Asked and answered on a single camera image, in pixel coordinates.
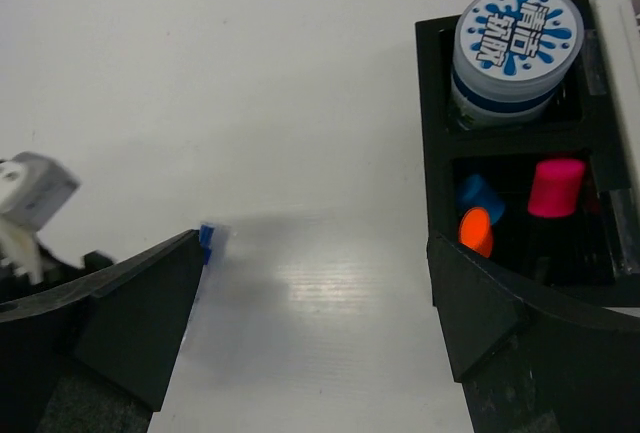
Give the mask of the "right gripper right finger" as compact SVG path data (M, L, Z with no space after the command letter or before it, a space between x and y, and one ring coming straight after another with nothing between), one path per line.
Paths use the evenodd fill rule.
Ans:
M638 318L543 287L439 233L427 258L475 431L638 431Z

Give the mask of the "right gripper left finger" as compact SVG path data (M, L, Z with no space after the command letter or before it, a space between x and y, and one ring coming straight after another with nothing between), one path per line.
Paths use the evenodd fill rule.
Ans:
M32 285L1 264L1 428L144 432L162 408L199 287L194 230L125 261L44 251Z

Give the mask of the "orange cap highlighter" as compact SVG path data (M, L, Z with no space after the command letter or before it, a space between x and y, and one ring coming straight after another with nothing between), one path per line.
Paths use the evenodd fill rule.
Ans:
M486 209L473 207L463 215L458 230L458 241L484 258L491 256L494 236Z

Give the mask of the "pink cap highlighter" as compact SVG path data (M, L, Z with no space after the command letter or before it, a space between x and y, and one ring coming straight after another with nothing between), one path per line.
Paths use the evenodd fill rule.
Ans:
M576 210L585 171L585 162L575 158L538 162L527 205L528 213L547 219L572 215Z

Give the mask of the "blue cap highlighter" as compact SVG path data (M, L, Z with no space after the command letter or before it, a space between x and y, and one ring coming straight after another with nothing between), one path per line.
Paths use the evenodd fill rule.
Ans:
M457 186L455 200L461 213L475 207L484 208L491 225L495 225L506 210L505 202L480 174L470 175Z

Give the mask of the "blue white round jar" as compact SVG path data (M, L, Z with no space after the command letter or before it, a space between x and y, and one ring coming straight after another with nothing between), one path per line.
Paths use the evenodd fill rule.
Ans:
M473 0L454 34L451 94L465 130L537 121L585 36L572 0Z

